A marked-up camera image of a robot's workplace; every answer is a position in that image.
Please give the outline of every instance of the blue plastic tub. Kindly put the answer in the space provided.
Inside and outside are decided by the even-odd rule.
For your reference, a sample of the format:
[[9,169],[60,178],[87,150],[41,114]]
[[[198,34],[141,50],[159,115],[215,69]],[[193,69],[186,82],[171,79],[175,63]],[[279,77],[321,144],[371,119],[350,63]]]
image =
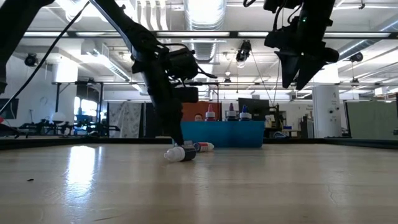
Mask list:
[[184,121],[184,140],[210,142],[215,147],[261,147],[263,121]]

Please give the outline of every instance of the table surface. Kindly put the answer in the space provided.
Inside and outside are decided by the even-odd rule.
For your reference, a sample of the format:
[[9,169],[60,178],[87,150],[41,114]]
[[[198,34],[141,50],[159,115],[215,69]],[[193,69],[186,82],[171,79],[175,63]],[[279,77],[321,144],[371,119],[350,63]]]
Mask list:
[[0,152],[0,223],[398,223],[398,153],[332,145]]

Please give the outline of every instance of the person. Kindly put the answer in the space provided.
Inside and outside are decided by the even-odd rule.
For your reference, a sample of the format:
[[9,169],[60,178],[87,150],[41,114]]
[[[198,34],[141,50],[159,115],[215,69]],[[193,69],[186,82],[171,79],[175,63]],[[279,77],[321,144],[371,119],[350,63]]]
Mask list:
[[203,121],[203,116],[200,113],[195,114],[195,121]]

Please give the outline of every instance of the black cable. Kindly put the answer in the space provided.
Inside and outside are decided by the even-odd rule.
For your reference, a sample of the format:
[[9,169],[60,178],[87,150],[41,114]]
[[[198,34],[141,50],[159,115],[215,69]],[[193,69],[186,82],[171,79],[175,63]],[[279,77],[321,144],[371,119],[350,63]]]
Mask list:
[[251,4],[253,4],[256,0],[250,0],[248,3],[248,0],[243,0],[243,6],[244,7],[249,7]]
[[64,28],[64,30],[60,33],[60,35],[54,40],[50,48],[48,49],[47,53],[45,53],[43,59],[40,61],[36,69],[33,71],[33,73],[30,75],[30,77],[26,80],[26,82],[19,88],[19,90],[7,101],[7,103],[1,108],[0,114],[7,108],[7,106],[15,99],[19,94],[26,88],[26,86],[32,81],[33,77],[35,77],[36,73],[40,70],[41,66],[44,64],[46,61],[47,57],[50,55],[52,49],[55,47],[55,45],[58,43],[58,41],[61,39],[61,37],[67,32],[67,30],[73,25],[73,23],[81,16],[82,12],[85,10],[85,8],[89,5],[89,1],[83,6],[83,9],[80,10],[80,12],[75,16],[75,18],[72,19],[72,21],[69,22],[69,24]]
[[275,19],[274,19],[274,26],[272,28],[272,31],[276,31],[278,29],[278,17],[281,12],[281,10],[286,6],[287,0],[285,0],[278,8],[278,11],[276,11]]
[[289,24],[292,23],[292,21],[290,20],[290,19],[292,18],[292,16],[293,16],[298,10],[300,10],[302,6],[303,6],[303,2],[301,2],[300,6],[299,6],[293,13],[291,13],[291,15],[287,18],[287,22],[288,22]]

